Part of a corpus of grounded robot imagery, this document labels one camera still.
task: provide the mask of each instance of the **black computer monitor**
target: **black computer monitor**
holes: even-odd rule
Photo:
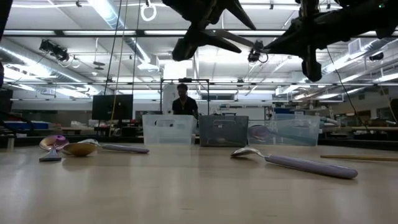
[[[114,95],[93,97],[93,119],[110,120],[112,117]],[[132,119],[132,95],[116,95],[114,120]]]
[[[148,114],[163,114],[161,111],[136,111],[136,121],[137,123],[142,123],[142,115]]]

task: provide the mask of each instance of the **wooden table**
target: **wooden table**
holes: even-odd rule
[[[39,163],[38,147],[0,152],[0,223],[329,224],[398,221],[398,163],[320,159],[320,154],[386,151],[268,147],[274,153],[358,170],[341,180],[230,159],[231,148],[98,153]]]

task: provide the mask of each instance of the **gray plastic bin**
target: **gray plastic bin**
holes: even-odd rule
[[[248,116],[200,116],[200,146],[244,147],[248,124]]]

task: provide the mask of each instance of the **person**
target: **person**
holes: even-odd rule
[[[187,96],[188,86],[181,83],[177,86],[177,90],[179,98],[173,101],[173,114],[192,115],[198,119],[198,105],[194,99]]]

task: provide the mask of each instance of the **ceiling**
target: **ceiling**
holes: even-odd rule
[[[245,11],[252,19],[259,30],[279,30],[286,29],[290,25],[290,20],[297,17],[298,5],[293,0],[274,0],[274,9],[269,10],[270,1],[268,0],[240,0]],[[322,2],[322,11],[325,11],[327,0]],[[89,1],[80,1],[82,7],[75,6],[75,0],[14,0],[7,30],[110,30],[110,26],[90,5]],[[138,4],[140,1],[113,1],[115,9],[119,11],[121,7],[121,17],[126,18],[126,26],[132,30],[186,30],[190,23],[182,19],[171,8],[162,5],[161,1],[152,0],[156,6],[157,14],[151,21],[145,21],[140,13]],[[338,7],[332,1],[332,9]],[[145,10],[145,16],[150,17],[152,9]],[[226,30],[246,30],[237,18],[229,12],[224,12],[222,19],[215,25],[208,26],[209,29]],[[105,82],[108,76],[115,79],[119,74],[122,77],[119,81],[131,82],[133,75],[135,82],[159,82],[162,71],[140,69],[141,64],[138,58],[134,57],[134,52],[126,44],[123,45],[121,37],[100,37],[98,36],[98,48],[96,50],[96,38],[90,37],[58,37],[58,36],[32,36],[20,35],[18,37],[5,35],[7,40],[25,48],[33,53],[45,57],[53,62],[51,67],[59,67],[54,57],[45,55],[39,50],[42,40],[51,40],[53,43],[68,49],[68,53],[76,58],[76,61],[61,63],[68,71],[86,78],[85,81]],[[273,37],[249,37],[251,41],[262,40],[264,45],[273,41]],[[161,66],[171,63],[170,53],[173,51],[178,37],[137,37],[137,43],[143,51],[151,58],[159,59]],[[305,76],[301,72],[301,60],[299,58],[290,58],[288,55],[269,55],[267,63],[257,63],[254,66],[247,61],[250,51],[249,47],[237,44],[242,50],[241,54],[227,52],[212,46],[200,47],[198,49],[198,73],[193,72],[192,63],[185,62],[187,65],[187,77],[206,78],[213,82],[236,82],[238,78],[243,78],[245,82],[280,82],[297,83],[306,82]],[[331,56],[338,60],[348,52],[348,43],[339,42],[328,46]],[[342,78],[350,77],[366,69],[376,68],[382,63],[394,62],[397,58],[395,45],[383,49],[385,57],[383,61],[371,62],[367,58],[359,58],[345,66],[339,67]],[[330,56],[326,50],[318,50],[318,61],[326,66],[330,64]],[[94,61],[102,62],[104,70],[98,71],[94,68]],[[377,78],[377,72],[373,73],[373,78]],[[356,83],[368,83],[372,77],[364,74],[361,77],[352,80]],[[338,83],[339,79],[336,73],[328,72],[322,78],[320,83]],[[275,90],[278,86],[261,85],[258,90]],[[130,90],[131,85],[120,85],[119,89]],[[155,85],[138,85],[135,89],[153,89],[159,88]],[[215,89],[231,89],[231,86],[213,86]],[[313,91],[326,91],[328,87],[319,89],[317,86],[298,87],[291,94],[311,93]]]

